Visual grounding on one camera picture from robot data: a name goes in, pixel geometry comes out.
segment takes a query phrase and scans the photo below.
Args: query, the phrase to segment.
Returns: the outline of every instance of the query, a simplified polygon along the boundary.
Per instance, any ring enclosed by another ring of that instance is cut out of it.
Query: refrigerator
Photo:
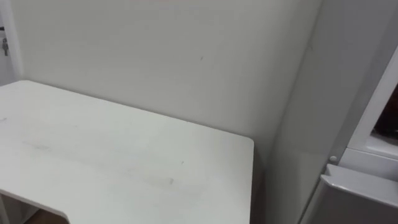
[[[262,223],[398,223],[398,144],[376,124],[398,83],[397,5],[323,1],[268,159]]]

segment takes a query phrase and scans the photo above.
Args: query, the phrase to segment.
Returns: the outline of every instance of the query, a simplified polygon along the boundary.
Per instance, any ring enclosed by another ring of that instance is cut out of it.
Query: refrigerator door
[[[326,164],[341,159],[397,47],[397,6],[324,0],[268,159],[267,223],[299,223]]]
[[[393,224],[398,183],[327,165],[301,224]]]

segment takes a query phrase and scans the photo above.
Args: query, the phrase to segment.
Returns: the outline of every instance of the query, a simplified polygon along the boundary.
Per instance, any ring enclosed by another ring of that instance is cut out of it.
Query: door
[[[4,27],[1,16],[0,27]],[[0,30],[0,42],[2,42],[4,39],[6,39],[6,31]],[[0,49],[0,86],[12,83],[14,81],[16,81],[16,76],[12,68],[11,57],[9,54],[6,56],[3,49]]]

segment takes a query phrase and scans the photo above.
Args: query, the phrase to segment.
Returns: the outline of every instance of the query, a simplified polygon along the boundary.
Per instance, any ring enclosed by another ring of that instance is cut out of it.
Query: freezer door
[[[393,224],[398,183],[328,164],[301,224]]]

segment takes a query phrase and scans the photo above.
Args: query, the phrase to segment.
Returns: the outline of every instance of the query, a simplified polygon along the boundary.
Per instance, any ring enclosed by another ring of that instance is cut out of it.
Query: white wall
[[[320,0],[12,0],[24,77],[252,137],[265,159]]]

